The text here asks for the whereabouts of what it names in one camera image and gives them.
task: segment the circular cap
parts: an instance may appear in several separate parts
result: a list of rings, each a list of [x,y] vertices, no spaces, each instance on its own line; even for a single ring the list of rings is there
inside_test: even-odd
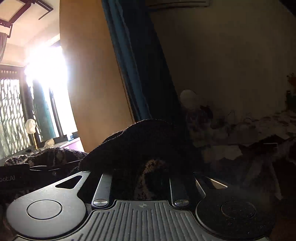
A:
[[[105,199],[96,199],[93,201],[93,204],[97,207],[104,207],[108,204],[108,201]]]
[[[178,199],[175,201],[177,207],[186,207],[189,205],[189,201],[186,199]]]
[[[53,200],[39,200],[28,206],[27,213],[35,219],[50,219],[62,211],[61,205]]]
[[[221,212],[228,218],[244,220],[253,217],[256,209],[253,204],[245,201],[228,201],[221,206]]]

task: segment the metal security gate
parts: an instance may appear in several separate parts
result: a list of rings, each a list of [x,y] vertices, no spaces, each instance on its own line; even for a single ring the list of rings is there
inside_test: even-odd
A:
[[[0,159],[29,146],[20,99],[19,73],[0,70]]]

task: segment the wall-mounted air conditioner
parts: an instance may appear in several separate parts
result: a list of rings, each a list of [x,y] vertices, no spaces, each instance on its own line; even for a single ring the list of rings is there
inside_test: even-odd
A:
[[[146,0],[149,9],[162,9],[172,7],[207,7],[210,0]]]

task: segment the ribbed metal plate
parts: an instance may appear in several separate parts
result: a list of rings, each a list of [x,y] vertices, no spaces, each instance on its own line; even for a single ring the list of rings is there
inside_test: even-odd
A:
[[[76,233],[61,240],[222,241],[205,232],[189,211],[173,209],[167,201],[117,201],[108,210],[93,211]]]

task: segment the silver bolt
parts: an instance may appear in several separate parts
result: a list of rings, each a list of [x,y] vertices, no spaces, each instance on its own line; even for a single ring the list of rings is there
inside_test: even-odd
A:
[[[177,207],[186,207],[189,205],[189,201],[186,199],[178,199],[175,201],[175,206]]]
[[[96,199],[93,201],[93,204],[96,207],[104,207],[104,206],[108,205],[108,201],[105,199]]]

